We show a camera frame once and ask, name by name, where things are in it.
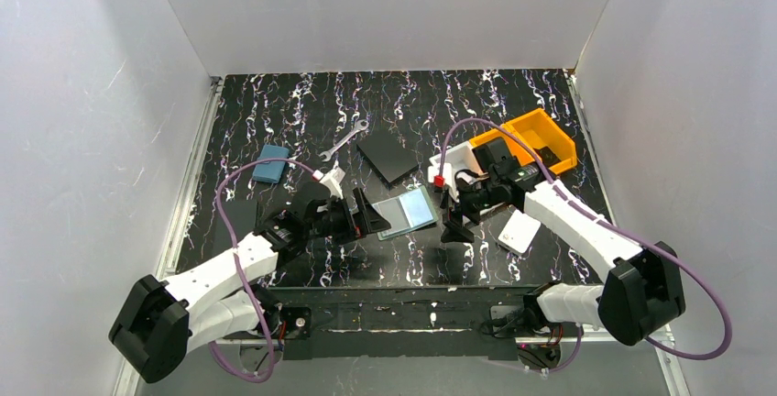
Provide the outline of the green card holder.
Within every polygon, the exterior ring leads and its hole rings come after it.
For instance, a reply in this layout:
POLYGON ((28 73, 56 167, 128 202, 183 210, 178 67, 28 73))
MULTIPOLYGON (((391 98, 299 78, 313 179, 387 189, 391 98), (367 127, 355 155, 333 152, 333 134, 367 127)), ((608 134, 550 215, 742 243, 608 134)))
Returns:
POLYGON ((378 239, 381 241, 408 234, 439 220, 425 187, 373 203, 372 206, 390 223, 388 230, 378 232, 378 239))

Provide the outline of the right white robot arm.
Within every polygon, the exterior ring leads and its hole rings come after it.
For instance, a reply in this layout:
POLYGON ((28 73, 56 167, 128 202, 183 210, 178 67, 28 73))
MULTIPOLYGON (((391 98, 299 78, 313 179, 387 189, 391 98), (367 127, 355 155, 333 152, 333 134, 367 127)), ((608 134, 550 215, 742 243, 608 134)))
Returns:
POLYGON ((472 242, 469 224, 479 224, 497 206, 512 205, 559 236, 603 281, 541 286, 524 298, 525 322, 591 325, 633 346, 684 314, 681 272, 669 246, 623 236, 541 163, 520 163, 505 137, 449 148, 431 158, 429 174, 436 187, 447 191, 444 243, 472 242))

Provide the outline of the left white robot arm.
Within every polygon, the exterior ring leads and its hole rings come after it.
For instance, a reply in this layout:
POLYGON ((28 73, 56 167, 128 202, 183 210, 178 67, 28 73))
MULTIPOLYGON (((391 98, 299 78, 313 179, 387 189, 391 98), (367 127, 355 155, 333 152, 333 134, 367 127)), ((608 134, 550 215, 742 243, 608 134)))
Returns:
POLYGON ((277 301, 259 299, 250 281, 293 261, 312 240, 344 244, 390 229, 362 189, 353 195, 351 207, 323 184, 307 182, 290 205, 258 219, 234 248, 163 280, 142 277, 130 288, 109 341, 143 381, 155 383, 204 344, 235 332, 269 330, 277 301))

